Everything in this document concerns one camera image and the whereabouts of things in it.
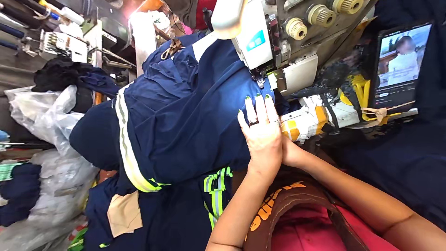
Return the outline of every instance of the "woman's hand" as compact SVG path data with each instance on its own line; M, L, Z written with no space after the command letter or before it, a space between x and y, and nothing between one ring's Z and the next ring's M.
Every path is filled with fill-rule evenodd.
M282 163L280 119L273 98L268 94L265 100L260 94L256 95L257 113L250 97L246 97L245 104L249 125L241 110L237 118L251 154L248 174L258 177L259 181L264 181L269 186Z

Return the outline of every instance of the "red cloth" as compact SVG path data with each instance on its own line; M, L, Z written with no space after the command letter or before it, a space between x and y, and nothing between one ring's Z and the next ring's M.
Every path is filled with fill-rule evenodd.
M203 8L214 11L215 3L217 0L198 0L197 14L195 19L195 29L207 29L207 25L204 22Z
M359 217L338 207L356 234L370 251L398 249L376 235ZM303 204L287 211L277 222L272 251L345 251L345 246L328 218L327 209Z

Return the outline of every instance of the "navy blue fabric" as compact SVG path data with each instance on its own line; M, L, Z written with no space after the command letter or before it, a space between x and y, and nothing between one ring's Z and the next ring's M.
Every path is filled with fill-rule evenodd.
M246 96L274 97L268 80L260 89L232 42L217 40L202 55L196 81L192 93L163 108L147 97L152 86L145 82L135 81L124 92L128 134L147 180L174 184L224 166L239 170L248 165L250 155L236 117ZM126 182L119 186L128 186Z
M203 38L204 36L205 33L198 32L198 33L193 33L191 35L181 36L178 39L180 39L181 44L184 47L188 47L191 46L193 43L197 42L198 40L200 40L201 38ZM147 57L146 61L144 61L144 63L142 64L142 69L144 70L144 72L147 71L149 65L163 61L161 59L161 54L170 47L170 44L171 40L165 42Z
M70 134L70 145L95 167L119 170L119 123L112 101L89 109Z
M377 29L406 26L417 21L433 20L423 65L416 89L416 104L420 117L432 120L446 117L446 1L388 0L378 1L377 18L371 23Z
M40 165L18 165L12 169L12 180L0 183L0 196L8 200L6 205L0 206L0 226L28 218L39 199L40 170Z
M446 231L446 120L339 149L349 173L405 203Z
M79 76L79 86L100 92L109 98L114 98L118 94L119 86L101 68L93 67L89 71L81 72Z
M143 227L115 239L108 224L107 210L118 189L118 177L91 188L85 210L89 219L85 251L204 250L211 235L211 222L204 203L212 208L211 195L203 190L205 177L172 185L159 192L140 192L138 203ZM230 177L224 179L226 188L230 188ZM223 192L223 208L229 203L230 194L230 190ZM110 245L99 248L102 243Z
M202 33L192 34L180 37L180 40L190 45L203 36ZM163 61L161 53L165 51L163 46L166 45L170 45L170 41L149 56L143 65L144 74L134 81L142 86L147 85L147 93L142 98L154 111L190 94L191 82L198 71L191 46L177 52L173 60ZM70 134L70 145L94 166L106 171L118 170L121 155L118 135L118 118L114 105L109 100L90 108L79 120Z

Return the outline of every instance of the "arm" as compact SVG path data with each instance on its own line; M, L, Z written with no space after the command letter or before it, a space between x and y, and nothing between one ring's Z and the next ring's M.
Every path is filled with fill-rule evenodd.
M396 248L436 251L446 247L446 233L397 199L302 150L288 138L282 141L285 165L312 175Z
M247 97L245 104L248 121L258 120L249 127L239 111L238 120L251 154L248 173L218 219L206 251L242 250L249 226L282 162L282 139L273 99L267 95L264 101L262 96L256 96L257 114L251 98Z

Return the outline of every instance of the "black fabric pile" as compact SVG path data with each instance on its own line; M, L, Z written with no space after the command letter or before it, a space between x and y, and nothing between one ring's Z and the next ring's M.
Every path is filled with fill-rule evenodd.
M40 195L40 165L15 166L12 180L0 183L0 196L8 203L0 206L0 226L9 226L28 218Z
M73 111L85 113L93 105L91 91L100 92L109 98L117 95L119 87L104 70L88 63L73 62L66 56L48 61L34 75L36 86L33 92L61 92L70 85L78 87L76 106Z

